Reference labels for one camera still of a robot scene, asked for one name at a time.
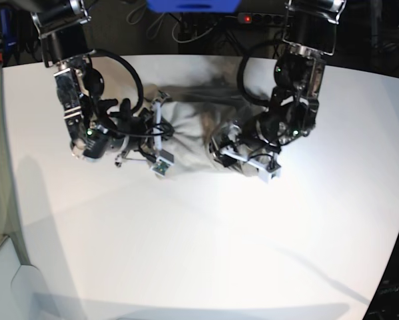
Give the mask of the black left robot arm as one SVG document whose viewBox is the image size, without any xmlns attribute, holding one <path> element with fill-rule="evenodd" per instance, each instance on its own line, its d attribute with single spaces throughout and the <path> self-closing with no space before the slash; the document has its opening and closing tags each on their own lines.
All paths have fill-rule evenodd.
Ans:
<svg viewBox="0 0 399 320">
<path fill-rule="evenodd" d="M 310 135 L 316 126 L 318 96 L 326 61 L 336 46 L 336 30 L 345 1 L 287 1 L 279 39 L 263 41 L 242 57 L 236 85 L 251 107 L 262 110 L 249 117 L 230 119 L 212 134 L 209 152 L 225 168 L 251 166 L 275 173 L 282 148 Z M 252 54 L 267 46 L 283 45 L 274 66 L 275 86 L 270 97 L 249 93 L 245 72 Z"/>
</svg>

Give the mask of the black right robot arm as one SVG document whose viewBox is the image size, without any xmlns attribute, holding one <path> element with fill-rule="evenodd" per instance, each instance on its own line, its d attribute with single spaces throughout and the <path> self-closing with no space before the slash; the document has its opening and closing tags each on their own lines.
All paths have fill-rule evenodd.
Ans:
<svg viewBox="0 0 399 320">
<path fill-rule="evenodd" d="M 169 96 L 159 93 L 144 109 L 144 87 L 134 67 L 121 56 L 104 49 L 91 49 L 83 25 L 91 19 L 84 1 L 16 1 L 31 15 L 46 67 L 55 67 L 53 77 L 74 156 L 97 161 L 106 153 L 116 155 L 115 165 L 140 153 L 152 168 L 163 171 L 174 163 L 162 146 L 174 133 L 162 116 Z M 105 82 L 93 67 L 92 56 L 102 55 L 129 72 L 137 90 L 137 102 L 103 99 Z"/>
</svg>

